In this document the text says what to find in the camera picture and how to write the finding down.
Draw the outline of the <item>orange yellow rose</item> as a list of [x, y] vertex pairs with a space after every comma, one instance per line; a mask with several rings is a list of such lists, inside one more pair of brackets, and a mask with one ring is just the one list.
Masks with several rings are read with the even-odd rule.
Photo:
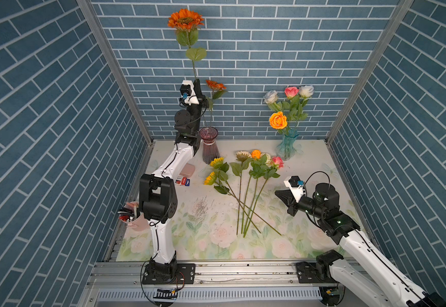
[[269, 124], [271, 128], [281, 133], [288, 127], [288, 120], [282, 111], [278, 111], [271, 115], [269, 118]]

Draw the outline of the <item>pink rose tall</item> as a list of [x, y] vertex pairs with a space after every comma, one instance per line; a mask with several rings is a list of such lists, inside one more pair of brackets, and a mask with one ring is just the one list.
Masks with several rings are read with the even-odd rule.
[[283, 102], [283, 109], [288, 111], [288, 121], [296, 121], [300, 106], [299, 89], [297, 87], [288, 87], [284, 90], [284, 93], [286, 100]]

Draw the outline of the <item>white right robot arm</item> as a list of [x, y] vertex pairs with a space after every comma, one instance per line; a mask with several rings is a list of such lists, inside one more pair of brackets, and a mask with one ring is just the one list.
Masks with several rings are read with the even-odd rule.
[[427, 293], [396, 268], [360, 226], [340, 210], [339, 193], [333, 185], [317, 184], [308, 197], [305, 183], [297, 176], [284, 183], [286, 189], [275, 195], [286, 205], [287, 212], [291, 216], [298, 211], [311, 214], [319, 229], [366, 271], [361, 274], [337, 251], [329, 250], [316, 258], [313, 273], [318, 279], [342, 284], [368, 306], [446, 306], [438, 293]]

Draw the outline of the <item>orange gerbera flower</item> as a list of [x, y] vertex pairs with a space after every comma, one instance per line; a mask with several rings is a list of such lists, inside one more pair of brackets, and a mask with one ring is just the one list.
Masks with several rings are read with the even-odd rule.
[[213, 120], [214, 120], [213, 110], [214, 110], [215, 102], [217, 99], [221, 98], [228, 91], [224, 84], [218, 83], [216, 81], [212, 81], [209, 79], [206, 80], [206, 85], [211, 89], [211, 96], [208, 99], [208, 102], [209, 102], [209, 109], [210, 109], [209, 123], [210, 123], [210, 126], [212, 126]]
[[197, 12], [181, 9], [171, 14], [168, 26], [175, 29], [176, 40], [180, 46], [186, 47], [186, 57], [191, 61], [194, 78], [197, 79], [196, 62], [206, 58], [204, 47], [194, 47], [199, 40], [199, 28], [204, 18]]

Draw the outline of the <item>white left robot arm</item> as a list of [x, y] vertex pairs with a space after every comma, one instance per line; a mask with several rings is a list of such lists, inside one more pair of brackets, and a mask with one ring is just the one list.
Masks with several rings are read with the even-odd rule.
[[153, 173], [141, 176], [139, 186], [141, 212], [148, 221], [153, 241], [153, 255], [146, 267], [147, 275], [157, 282], [173, 281], [177, 276], [176, 250], [170, 226], [178, 207], [175, 182], [199, 149], [200, 121], [208, 107], [199, 79], [185, 80], [180, 93], [182, 109], [174, 117], [177, 134], [173, 151]]

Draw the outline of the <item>white rose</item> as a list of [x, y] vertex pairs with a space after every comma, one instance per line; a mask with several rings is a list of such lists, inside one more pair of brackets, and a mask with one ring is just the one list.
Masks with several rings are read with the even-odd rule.
[[313, 86], [302, 86], [299, 88], [299, 108], [298, 108], [298, 119], [299, 120], [305, 120], [307, 118], [307, 113], [304, 111], [304, 108], [306, 107], [308, 101], [315, 93], [315, 89]]
[[272, 91], [266, 93], [265, 96], [263, 97], [263, 99], [264, 99], [264, 103], [266, 103], [266, 105], [269, 107], [269, 109], [271, 111], [273, 111], [273, 113], [276, 113], [278, 111], [282, 111], [283, 113], [285, 112], [285, 110], [283, 109], [284, 101], [279, 101], [277, 91], [272, 90]]

